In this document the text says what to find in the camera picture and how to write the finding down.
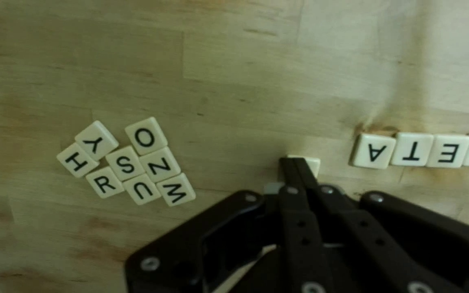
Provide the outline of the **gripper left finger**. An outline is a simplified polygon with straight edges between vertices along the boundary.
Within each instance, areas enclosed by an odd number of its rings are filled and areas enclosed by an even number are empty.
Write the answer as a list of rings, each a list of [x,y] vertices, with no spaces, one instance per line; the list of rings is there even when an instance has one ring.
[[[240,190],[134,252],[127,293],[212,293],[244,265],[228,293],[335,293],[309,192],[318,187],[301,158],[281,158],[283,186]]]

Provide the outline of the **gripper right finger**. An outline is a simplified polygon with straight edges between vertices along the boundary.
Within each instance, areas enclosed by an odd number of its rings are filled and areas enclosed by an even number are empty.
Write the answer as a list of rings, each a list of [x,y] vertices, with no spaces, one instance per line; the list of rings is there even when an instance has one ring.
[[[295,159],[325,241],[333,293],[469,293],[469,225],[384,192],[352,200]]]

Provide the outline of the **plain white letter block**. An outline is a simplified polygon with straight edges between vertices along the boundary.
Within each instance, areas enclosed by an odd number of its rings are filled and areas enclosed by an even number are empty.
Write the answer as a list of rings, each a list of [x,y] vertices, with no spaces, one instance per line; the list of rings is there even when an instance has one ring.
[[[307,156],[301,156],[301,155],[287,155],[287,158],[303,158],[305,159],[310,171],[312,172],[313,176],[315,178],[318,178],[318,175],[320,173],[320,165],[321,165],[321,160],[320,158],[317,157],[307,157]]]

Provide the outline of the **white letter block T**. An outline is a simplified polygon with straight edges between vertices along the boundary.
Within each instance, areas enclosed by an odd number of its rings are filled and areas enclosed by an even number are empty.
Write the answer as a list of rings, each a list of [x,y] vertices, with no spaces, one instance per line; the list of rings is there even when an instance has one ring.
[[[425,166],[435,136],[420,132],[398,132],[390,163],[396,166]]]

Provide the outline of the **white letter block E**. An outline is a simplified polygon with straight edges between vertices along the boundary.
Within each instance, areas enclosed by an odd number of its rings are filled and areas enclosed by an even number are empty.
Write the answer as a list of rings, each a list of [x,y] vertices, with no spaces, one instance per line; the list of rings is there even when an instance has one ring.
[[[469,136],[435,135],[426,163],[428,168],[459,168],[469,148]]]

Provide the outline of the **white letter block A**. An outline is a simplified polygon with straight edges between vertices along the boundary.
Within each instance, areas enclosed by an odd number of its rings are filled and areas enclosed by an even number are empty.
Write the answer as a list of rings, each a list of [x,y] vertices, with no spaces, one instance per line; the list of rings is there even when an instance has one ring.
[[[350,165],[370,169],[386,169],[389,166],[396,139],[389,136],[362,133],[358,135]]]

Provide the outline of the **white letter block M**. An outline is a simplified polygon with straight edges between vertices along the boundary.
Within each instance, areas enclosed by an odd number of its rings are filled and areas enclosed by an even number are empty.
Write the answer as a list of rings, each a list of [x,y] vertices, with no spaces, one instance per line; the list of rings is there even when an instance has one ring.
[[[188,177],[184,173],[160,181],[155,185],[170,207],[193,201],[197,197]]]

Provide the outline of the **white letter block Z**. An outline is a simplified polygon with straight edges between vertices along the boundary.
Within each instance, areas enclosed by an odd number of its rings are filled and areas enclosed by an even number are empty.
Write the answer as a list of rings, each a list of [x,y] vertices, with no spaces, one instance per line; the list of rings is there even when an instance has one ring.
[[[154,183],[161,182],[181,173],[180,165],[169,147],[140,156],[142,167]]]

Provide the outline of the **white letter block U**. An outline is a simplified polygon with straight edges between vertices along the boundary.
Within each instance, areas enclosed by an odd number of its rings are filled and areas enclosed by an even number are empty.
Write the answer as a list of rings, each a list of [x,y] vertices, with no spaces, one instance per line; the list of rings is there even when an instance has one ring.
[[[161,198],[158,188],[147,174],[142,174],[123,182],[125,191],[139,206]]]

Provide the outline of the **white letter block O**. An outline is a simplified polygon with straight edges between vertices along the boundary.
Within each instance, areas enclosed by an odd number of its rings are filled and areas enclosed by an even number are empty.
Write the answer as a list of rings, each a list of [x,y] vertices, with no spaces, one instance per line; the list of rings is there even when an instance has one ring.
[[[168,146],[168,140],[155,117],[126,126],[125,133],[140,156]]]

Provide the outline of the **white letter block S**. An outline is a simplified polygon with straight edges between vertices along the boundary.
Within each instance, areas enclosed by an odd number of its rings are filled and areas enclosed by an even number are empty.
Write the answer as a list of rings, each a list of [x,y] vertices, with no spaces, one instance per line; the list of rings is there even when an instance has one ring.
[[[145,173],[138,154],[130,145],[111,152],[105,159],[120,181],[127,181]]]

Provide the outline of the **white letter block R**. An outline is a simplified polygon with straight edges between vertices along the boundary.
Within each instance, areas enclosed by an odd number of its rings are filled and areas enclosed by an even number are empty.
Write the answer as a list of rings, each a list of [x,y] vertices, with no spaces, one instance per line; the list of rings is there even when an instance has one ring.
[[[107,166],[85,176],[95,193],[102,199],[123,193],[125,188],[111,167]]]

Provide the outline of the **white letter block Y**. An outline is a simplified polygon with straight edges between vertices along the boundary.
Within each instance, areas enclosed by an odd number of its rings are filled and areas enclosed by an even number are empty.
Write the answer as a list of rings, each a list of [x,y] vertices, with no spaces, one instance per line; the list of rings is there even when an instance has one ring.
[[[101,160],[119,146],[113,134],[98,120],[76,135],[75,141],[95,161]]]

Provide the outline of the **white letter block H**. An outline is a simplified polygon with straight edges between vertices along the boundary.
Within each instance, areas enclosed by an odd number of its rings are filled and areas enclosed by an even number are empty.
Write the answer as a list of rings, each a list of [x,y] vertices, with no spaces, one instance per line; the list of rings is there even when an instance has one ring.
[[[99,166],[99,162],[91,158],[76,142],[69,145],[56,157],[75,178],[82,178]]]

